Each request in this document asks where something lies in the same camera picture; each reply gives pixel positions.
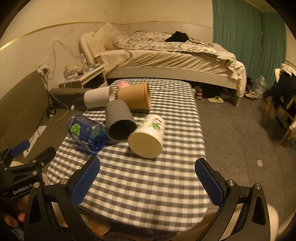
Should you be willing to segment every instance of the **lime picture on label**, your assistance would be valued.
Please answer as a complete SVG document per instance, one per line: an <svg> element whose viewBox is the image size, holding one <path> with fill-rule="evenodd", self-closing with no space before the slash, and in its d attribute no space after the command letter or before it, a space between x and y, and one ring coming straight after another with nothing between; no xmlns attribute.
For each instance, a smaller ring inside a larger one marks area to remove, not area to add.
<svg viewBox="0 0 296 241"><path fill-rule="evenodd" d="M79 136L79 134L80 134L80 125L74 124L71 127L71 133L74 134L74 135L76 135L76 136Z"/></svg>

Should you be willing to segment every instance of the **black clothing on bed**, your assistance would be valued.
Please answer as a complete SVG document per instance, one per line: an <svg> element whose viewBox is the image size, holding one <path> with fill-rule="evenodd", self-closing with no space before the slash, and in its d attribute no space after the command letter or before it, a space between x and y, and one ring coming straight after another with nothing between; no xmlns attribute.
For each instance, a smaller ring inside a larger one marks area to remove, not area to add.
<svg viewBox="0 0 296 241"><path fill-rule="evenodd" d="M275 83L268 91L268 95L272 97L274 108L276 109L281 103L280 97L284 98L283 106L287 106L291 98L296 94L296 77L283 72L279 78L279 82Z"/></svg>
<svg viewBox="0 0 296 241"><path fill-rule="evenodd" d="M171 37L165 40L165 42L186 42L188 40L186 33L176 31Z"/></svg>

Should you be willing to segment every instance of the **metal bolt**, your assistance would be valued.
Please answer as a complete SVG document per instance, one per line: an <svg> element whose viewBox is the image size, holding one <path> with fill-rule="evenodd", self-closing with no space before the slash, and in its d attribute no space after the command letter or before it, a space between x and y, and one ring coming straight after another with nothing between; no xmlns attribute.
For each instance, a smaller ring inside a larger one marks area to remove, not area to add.
<svg viewBox="0 0 296 241"><path fill-rule="evenodd" d="M232 187L235 185L235 182L233 180L228 180L227 184Z"/></svg>
<svg viewBox="0 0 296 241"><path fill-rule="evenodd" d="M255 188L258 189L258 190L260 190L261 189L261 185L259 183L256 183L255 184Z"/></svg>
<svg viewBox="0 0 296 241"><path fill-rule="evenodd" d="M36 183L34 183L34 185L33 185L33 187L35 187L35 188L37 188L37 187L39 187L40 186L40 183L39 182L36 182Z"/></svg>
<svg viewBox="0 0 296 241"><path fill-rule="evenodd" d="M66 178L63 178L62 180L60 180L60 184L66 184L68 182L68 179Z"/></svg>

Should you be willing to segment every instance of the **pink object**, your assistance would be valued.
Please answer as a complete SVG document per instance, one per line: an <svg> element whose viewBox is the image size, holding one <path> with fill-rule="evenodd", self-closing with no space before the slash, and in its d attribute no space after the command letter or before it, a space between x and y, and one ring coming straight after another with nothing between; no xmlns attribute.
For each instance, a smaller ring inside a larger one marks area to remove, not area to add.
<svg viewBox="0 0 296 241"><path fill-rule="evenodd" d="M119 90L122 89L122 88L128 87L128 86L130 86L130 84L128 84L128 83L125 82L125 81L121 81L121 82L118 84L118 86L117 86L117 91L119 91Z"/></svg>

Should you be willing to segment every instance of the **blue textured pad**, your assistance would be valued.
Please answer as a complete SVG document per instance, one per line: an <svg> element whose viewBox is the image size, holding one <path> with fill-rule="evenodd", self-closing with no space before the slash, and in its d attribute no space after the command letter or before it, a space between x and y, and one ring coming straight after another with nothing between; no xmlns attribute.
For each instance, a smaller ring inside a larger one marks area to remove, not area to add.
<svg viewBox="0 0 296 241"><path fill-rule="evenodd" d="M25 150L27 150L30 147L30 142L28 140L25 140L18 144L16 147L13 147L10 151L10 155L12 157L16 157L23 153Z"/></svg>
<svg viewBox="0 0 296 241"><path fill-rule="evenodd" d="M216 182L215 178L211 175L211 173L199 159L197 159L195 162L195 173L202 183L212 203L216 206L221 207L224 202L223 191Z"/></svg>
<svg viewBox="0 0 296 241"><path fill-rule="evenodd" d="M96 157L72 187L71 203L73 206L82 203L99 171L100 160Z"/></svg>

